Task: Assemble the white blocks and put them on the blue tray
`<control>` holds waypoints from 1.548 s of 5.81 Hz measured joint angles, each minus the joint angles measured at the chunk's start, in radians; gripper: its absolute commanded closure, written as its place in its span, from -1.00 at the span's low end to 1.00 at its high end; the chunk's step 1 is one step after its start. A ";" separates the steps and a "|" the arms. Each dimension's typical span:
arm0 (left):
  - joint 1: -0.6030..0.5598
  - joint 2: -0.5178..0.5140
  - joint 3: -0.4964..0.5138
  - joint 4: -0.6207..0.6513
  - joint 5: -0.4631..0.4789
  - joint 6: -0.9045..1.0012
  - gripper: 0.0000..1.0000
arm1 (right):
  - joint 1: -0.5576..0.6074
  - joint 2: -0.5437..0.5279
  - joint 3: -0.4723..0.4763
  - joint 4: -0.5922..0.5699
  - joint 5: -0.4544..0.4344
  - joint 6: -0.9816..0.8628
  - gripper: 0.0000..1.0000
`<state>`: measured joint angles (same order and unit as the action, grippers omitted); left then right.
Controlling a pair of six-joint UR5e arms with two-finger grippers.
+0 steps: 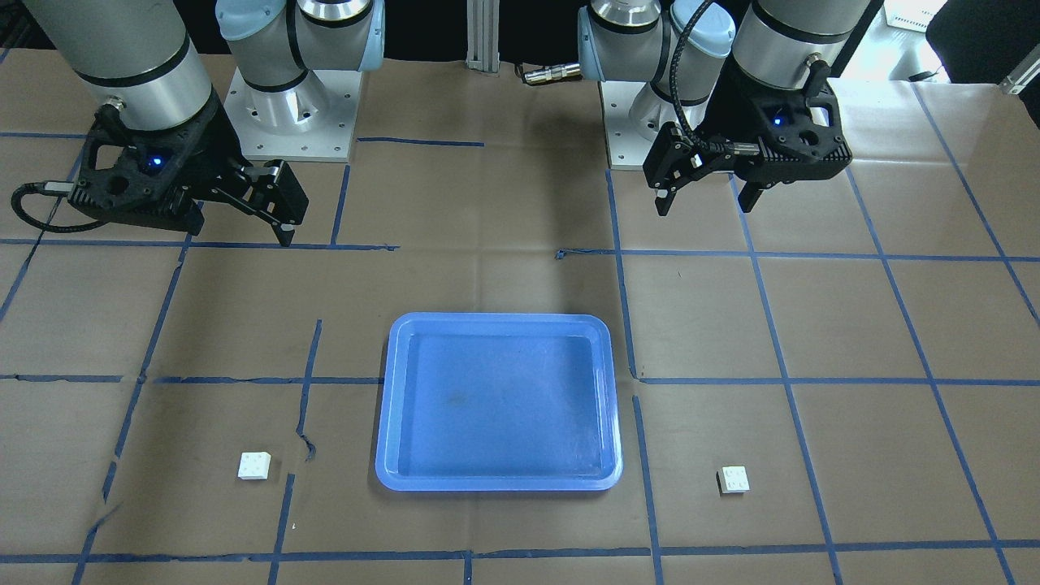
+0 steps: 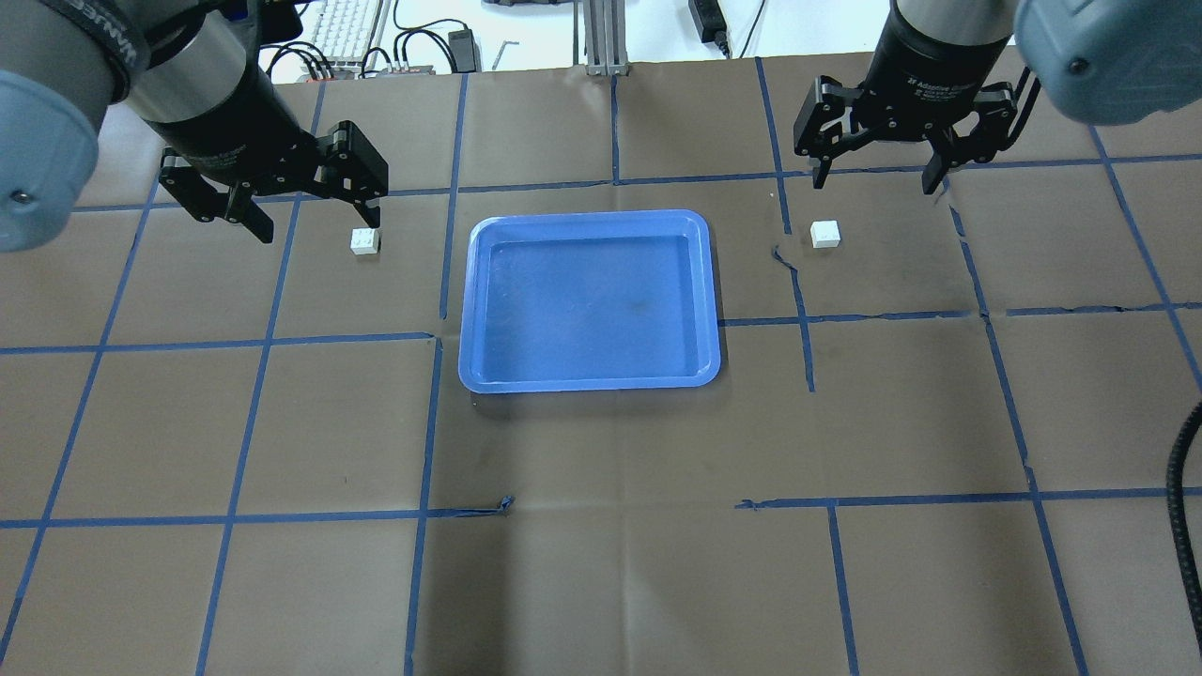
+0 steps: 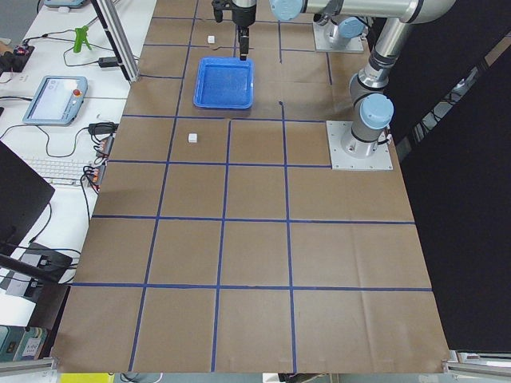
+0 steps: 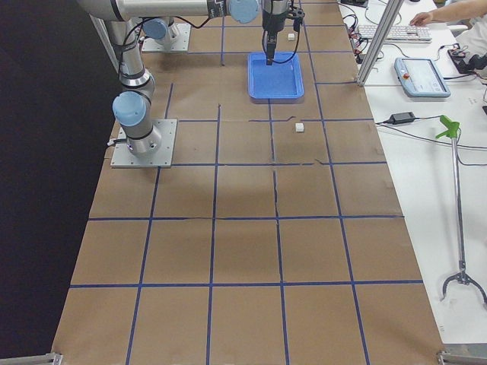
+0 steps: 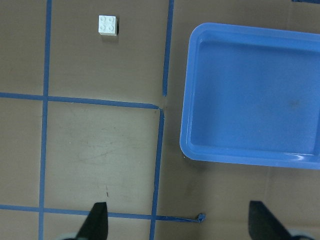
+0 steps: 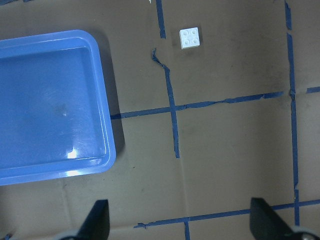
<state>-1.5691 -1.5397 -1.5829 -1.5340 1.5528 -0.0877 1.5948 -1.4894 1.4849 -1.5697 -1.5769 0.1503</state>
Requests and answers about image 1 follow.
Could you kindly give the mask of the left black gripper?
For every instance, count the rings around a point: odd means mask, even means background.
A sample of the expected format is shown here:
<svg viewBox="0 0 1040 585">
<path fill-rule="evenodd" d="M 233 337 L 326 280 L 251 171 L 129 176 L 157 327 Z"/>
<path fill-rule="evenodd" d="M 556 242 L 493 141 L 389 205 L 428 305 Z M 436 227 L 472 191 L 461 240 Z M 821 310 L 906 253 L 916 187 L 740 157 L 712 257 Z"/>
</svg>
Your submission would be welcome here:
<svg viewBox="0 0 1040 585">
<path fill-rule="evenodd" d="M 707 103 L 705 139 L 686 136 L 678 123 L 664 123 L 643 162 L 655 208 L 666 217 L 677 193 L 733 162 L 746 181 L 739 209 L 750 214 L 773 183 L 828 180 L 853 160 L 842 129 L 839 101 L 828 83 L 830 65 L 803 67 L 794 90 L 776 90 L 751 77 L 737 62 L 724 63 Z M 758 155 L 736 157 L 731 143 L 757 144 Z"/>
</svg>

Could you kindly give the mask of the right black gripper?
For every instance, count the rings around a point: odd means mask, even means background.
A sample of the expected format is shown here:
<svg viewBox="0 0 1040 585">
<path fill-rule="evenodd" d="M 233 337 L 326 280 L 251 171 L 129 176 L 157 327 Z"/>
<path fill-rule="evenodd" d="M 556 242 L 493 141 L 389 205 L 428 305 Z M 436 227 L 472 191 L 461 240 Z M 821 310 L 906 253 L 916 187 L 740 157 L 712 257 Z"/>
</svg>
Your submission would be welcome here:
<svg viewBox="0 0 1040 585">
<path fill-rule="evenodd" d="M 261 219 L 290 247 L 308 197 L 285 160 L 249 164 L 215 90 L 194 116 L 168 129 L 131 129 L 127 112 L 118 97 L 94 112 L 84 162 L 67 197 L 74 210 L 102 223 L 197 236 L 205 222 L 198 202 L 219 202 Z"/>
</svg>

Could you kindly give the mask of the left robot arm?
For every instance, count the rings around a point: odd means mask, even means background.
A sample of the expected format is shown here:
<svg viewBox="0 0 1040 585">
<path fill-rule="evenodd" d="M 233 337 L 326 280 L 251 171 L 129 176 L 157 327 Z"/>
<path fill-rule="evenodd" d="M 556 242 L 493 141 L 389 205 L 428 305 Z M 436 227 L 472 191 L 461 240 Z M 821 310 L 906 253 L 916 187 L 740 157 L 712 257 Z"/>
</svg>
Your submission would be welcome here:
<svg viewBox="0 0 1040 585">
<path fill-rule="evenodd" d="M 577 15 L 587 79 L 636 82 L 657 110 L 642 162 L 666 217 L 680 189 L 727 171 L 753 210 L 778 184 L 830 180 L 853 162 L 835 59 L 866 1 L 588 1 Z"/>
</svg>

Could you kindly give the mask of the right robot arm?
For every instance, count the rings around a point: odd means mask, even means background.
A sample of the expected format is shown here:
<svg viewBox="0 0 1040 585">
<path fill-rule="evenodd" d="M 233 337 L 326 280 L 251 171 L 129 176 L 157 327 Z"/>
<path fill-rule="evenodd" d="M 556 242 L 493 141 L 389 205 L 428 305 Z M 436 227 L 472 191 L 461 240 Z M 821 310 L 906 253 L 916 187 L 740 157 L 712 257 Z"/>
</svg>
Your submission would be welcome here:
<svg viewBox="0 0 1040 585">
<path fill-rule="evenodd" d="M 220 97 L 171 1 L 26 7 L 97 101 L 76 177 L 12 193 L 15 215 L 49 233 L 197 236 L 215 202 L 289 247 L 309 206 L 290 163 L 349 159 L 359 82 L 385 55 L 383 1 L 219 1 L 239 79 Z"/>
</svg>

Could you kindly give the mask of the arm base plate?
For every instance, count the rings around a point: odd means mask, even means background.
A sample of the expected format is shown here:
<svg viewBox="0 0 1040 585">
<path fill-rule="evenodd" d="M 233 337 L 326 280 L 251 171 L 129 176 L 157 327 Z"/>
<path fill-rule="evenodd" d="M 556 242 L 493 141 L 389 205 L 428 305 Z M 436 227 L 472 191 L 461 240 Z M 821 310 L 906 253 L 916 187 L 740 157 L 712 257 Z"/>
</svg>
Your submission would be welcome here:
<svg viewBox="0 0 1040 585">
<path fill-rule="evenodd" d="M 665 122 L 674 121 L 674 108 L 649 82 L 599 83 L 609 169 L 640 171 Z"/>
<path fill-rule="evenodd" d="M 252 162 L 348 163 L 364 74 L 310 71 L 292 90 L 264 93 L 236 70 L 224 110 Z"/>
</svg>

